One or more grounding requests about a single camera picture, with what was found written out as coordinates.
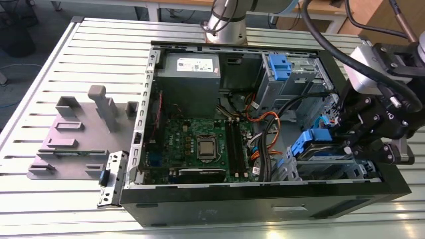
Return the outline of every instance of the table leg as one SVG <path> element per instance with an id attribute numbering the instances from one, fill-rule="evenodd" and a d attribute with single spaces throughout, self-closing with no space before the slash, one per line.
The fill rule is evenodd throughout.
<path id="1" fill-rule="evenodd" d="M 61 7 L 60 7 L 61 2 L 50 1 L 50 3 L 52 3 L 52 6 L 54 8 L 54 11 L 61 11 Z"/>
<path id="2" fill-rule="evenodd" d="M 326 33 L 337 34 L 341 30 L 343 23 L 345 23 L 345 20 L 346 20 L 346 16 L 334 16 L 333 21 L 329 24 Z"/>
<path id="3" fill-rule="evenodd" d="M 157 3 L 146 3 L 149 21 L 161 21 L 161 9 Z"/>

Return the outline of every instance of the blue plastic clip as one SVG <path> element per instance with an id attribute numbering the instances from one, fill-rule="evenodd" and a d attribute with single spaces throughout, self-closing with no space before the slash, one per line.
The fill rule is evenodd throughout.
<path id="1" fill-rule="evenodd" d="M 274 73 L 274 80 L 285 81 L 291 73 L 291 63 L 282 54 L 269 54 L 269 63 Z"/>
<path id="2" fill-rule="evenodd" d="M 319 125 L 318 125 L 319 120 L 323 121 L 323 124 L 325 124 L 325 125 L 331 125 L 327 116 L 319 116 L 319 117 L 317 117 L 315 120 L 314 120 L 313 128 L 318 128 L 318 127 L 319 127 Z"/>
<path id="3" fill-rule="evenodd" d="M 295 143 L 290 147 L 291 155 L 298 156 L 303 152 L 303 145 L 310 141 L 331 142 L 329 130 L 325 128 L 311 128 L 301 133 Z"/>

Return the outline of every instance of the cpu socket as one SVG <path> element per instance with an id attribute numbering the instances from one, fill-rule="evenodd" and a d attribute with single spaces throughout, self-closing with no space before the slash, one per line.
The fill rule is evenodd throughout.
<path id="1" fill-rule="evenodd" d="M 217 159 L 217 142 L 215 136 L 197 136 L 197 159 L 202 163 L 210 163 Z"/>

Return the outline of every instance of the metal bracket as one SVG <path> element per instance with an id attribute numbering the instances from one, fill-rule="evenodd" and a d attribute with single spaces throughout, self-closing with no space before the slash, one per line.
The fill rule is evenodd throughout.
<path id="1" fill-rule="evenodd" d="M 127 152 L 118 151 L 109 154 L 107 164 L 102 170 L 99 184 L 99 198 L 97 208 L 119 208 L 123 176 L 127 163 Z"/>

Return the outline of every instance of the ram slot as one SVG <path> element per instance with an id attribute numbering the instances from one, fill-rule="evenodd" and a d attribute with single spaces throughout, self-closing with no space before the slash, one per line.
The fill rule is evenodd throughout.
<path id="1" fill-rule="evenodd" d="M 227 154 L 230 175 L 234 175 L 234 173 L 237 173 L 237 164 L 235 164 L 233 132 L 231 132 L 231 123 L 230 122 L 225 123 L 225 142 L 226 142 L 226 154 Z"/>
<path id="2" fill-rule="evenodd" d="M 241 133 L 239 133 L 238 122 L 233 122 L 231 129 L 233 129 L 233 143 L 234 143 L 237 172 L 238 172 L 238 176 L 242 177 L 245 173 L 245 158 L 243 158 L 243 149 L 242 149 L 242 143 L 241 143 Z"/>

